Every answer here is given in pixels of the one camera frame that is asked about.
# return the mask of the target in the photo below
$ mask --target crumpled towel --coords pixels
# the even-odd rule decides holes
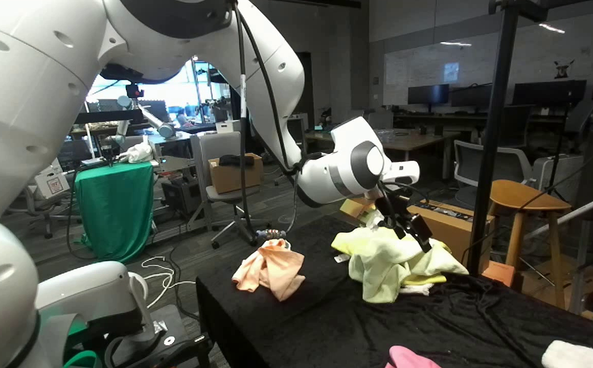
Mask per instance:
[[[392,346],[383,368],[439,368],[434,360],[415,353],[409,348]]]
[[[257,252],[240,261],[233,274],[236,290],[253,293],[259,285],[270,289],[277,301],[295,293],[305,277],[299,274],[302,256],[283,239],[268,239]]]
[[[415,237],[397,237],[385,227],[358,227],[336,234],[331,248],[352,256],[349,278],[361,283],[361,301],[395,303],[400,289],[446,283],[443,274],[468,274],[466,267],[438,239],[421,252]]]
[[[544,356],[541,366],[545,368],[590,368],[593,366],[593,348],[565,343],[554,339]]]

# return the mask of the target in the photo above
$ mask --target floor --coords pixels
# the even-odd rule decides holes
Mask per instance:
[[[452,181],[439,181],[439,162],[434,157],[415,157],[423,165],[423,181],[412,186],[412,201],[416,198],[434,198],[443,203],[457,201],[457,195],[461,195],[460,186]],[[255,229],[290,229],[290,227],[305,227],[311,221],[319,221],[325,214],[339,213],[339,204],[325,204],[319,209],[311,209],[302,204],[292,191],[292,185],[280,174],[275,163],[266,165],[266,181],[257,193],[249,197],[249,213]],[[4,214],[1,222],[24,243],[29,254],[32,256],[38,278],[46,281],[50,277],[57,277],[60,272],[74,269],[77,266],[91,264],[94,257],[90,252],[79,248],[79,235],[81,227],[79,221],[67,221],[64,206],[50,210],[50,237],[45,237],[45,221],[43,217],[30,214],[22,209],[20,203],[14,203],[11,209]],[[247,254],[252,254],[253,248],[240,241],[235,234],[224,235],[218,250],[213,250],[208,239],[211,232],[189,232],[182,234],[177,237],[150,243],[146,246],[135,259],[126,264],[130,272],[139,272],[140,277],[148,277],[156,272],[156,266],[163,269],[170,266],[170,259],[173,259],[180,266],[180,281],[184,283],[177,293],[167,290],[154,305],[163,306],[170,303],[182,305],[187,313],[197,313],[194,286],[189,281],[194,281],[199,272],[217,269],[221,261],[238,259]],[[497,227],[497,239],[494,243],[494,259],[502,256],[502,241],[507,241],[509,227],[500,224]],[[565,254],[565,285],[564,290],[571,295],[571,269],[573,269],[573,243],[575,235],[571,232],[562,234],[562,239],[568,239],[564,254]],[[536,264],[539,272],[526,269],[522,272],[522,293],[532,295],[539,301],[551,301],[551,289],[544,278],[547,277],[547,261],[545,261],[545,246],[544,239],[532,241],[528,246],[526,256]],[[162,293],[158,281],[148,281],[150,296]],[[587,290],[593,290],[593,266],[587,269]],[[197,323],[191,319],[186,319],[187,329],[197,331]],[[224,358],[217,350],[217,346],[211,351],[211,362],[217,368],[226,366]]]

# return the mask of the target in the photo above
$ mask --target pole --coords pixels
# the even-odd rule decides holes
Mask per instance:
[[[489,105],[489,119],[486,119],[486,139],[482,148],[482,162],[480,162],[480,175],[478,175],[478,191],[474,203],[474,221],[471,221],[471,239],[468,252],[468,272],[476,277],[480,269],[480,252],[482,252],[482,237],[484,237],[484,219],[489,209],[489,193],[492,186],[492,172],[494,172],[494,153],[497,153],[497,137],[500,130],[502,120],[502,105],[507,93],[507,77],[512,59],[512,45],[516,32],[516,6],[502,9],[502,24],[500,24],[500,40],[497,54],[497,70],[494,82],[490,90],[490,105]]]

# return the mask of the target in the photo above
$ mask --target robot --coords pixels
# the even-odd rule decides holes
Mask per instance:
[[[300,155],[286,119],[300,98],[302,68],[249,0],[0,0],[0,214],[57,155],[98,73],[163,82],[191,56],[245,96],[253,128],[305,203],[376,195],[378,183],[395,178],[416,183],[419,165],[391,162],[364,119],[331,128],[332,153]],[[0,224],[0,366],[60,366],[76,322],[146,350],[158,333],[139,295],[116,261],[38,283],[24,248]]]

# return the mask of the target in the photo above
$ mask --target light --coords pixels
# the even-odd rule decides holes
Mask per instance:
[[[464,44],[464,40],[439,40],[439,45],[446,45],[446,48],[460,48],[460,49],[468,49],[468,48],[471,48],[471,44]]]
[[[549,32],[559,32],[564,34],[564,29],[557,29],[557,26],[551,26],[551,24],[545,24],[545,23],[539,23],[541,29],[549,31]]]

